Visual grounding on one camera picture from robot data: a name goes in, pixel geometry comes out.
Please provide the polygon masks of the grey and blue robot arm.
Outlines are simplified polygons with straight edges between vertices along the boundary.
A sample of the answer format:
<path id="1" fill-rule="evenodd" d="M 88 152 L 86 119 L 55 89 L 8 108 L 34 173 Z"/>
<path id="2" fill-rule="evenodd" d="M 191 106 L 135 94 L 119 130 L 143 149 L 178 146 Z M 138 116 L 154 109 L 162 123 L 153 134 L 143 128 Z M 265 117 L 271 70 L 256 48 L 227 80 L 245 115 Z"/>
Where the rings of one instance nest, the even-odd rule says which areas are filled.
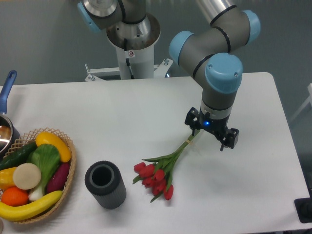
<path id="1" fill-rule="evenodd" d="M 254 41 L 260 34 L 258 16 L 240 10 L 230 0 L 199 0 L 210 29 L 200 35 L 182 31 L 169 45 L 173 61 L 202 88 L 200 109 L 192 108 L 185 124 L 192 131 L 205 130 L 234 148 L 239 131 L 227 122 L 243 65 L 232 51 Z M 106 31 L 115 47 L 122 79 L 153 78 L 154 45 L 160 37 L 157 19 L 146 10 L 144 0 L 82 0 L 78 10 L 93 32 Z"/>

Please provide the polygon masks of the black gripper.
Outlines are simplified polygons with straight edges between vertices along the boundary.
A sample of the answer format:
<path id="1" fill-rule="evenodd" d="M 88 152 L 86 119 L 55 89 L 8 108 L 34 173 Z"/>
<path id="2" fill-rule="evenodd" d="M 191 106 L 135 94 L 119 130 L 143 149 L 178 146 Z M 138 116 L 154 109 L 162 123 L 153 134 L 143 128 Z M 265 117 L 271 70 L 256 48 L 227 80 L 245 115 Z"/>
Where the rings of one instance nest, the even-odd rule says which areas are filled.
<path id="1" fill-rule="evenodd" d="M 200 129 L 216 136 L 221 143 L 220 151 L 223 151 L 224 148 L 233 149 L 238 142 L 239 130 L 228 128 L 229 117 L 212 119 L 209 113 L 199 113 L 196 108 L 192 107 L 186 115 L 185 124 L 190 127 L 193 136 L 196 130 Z"/>

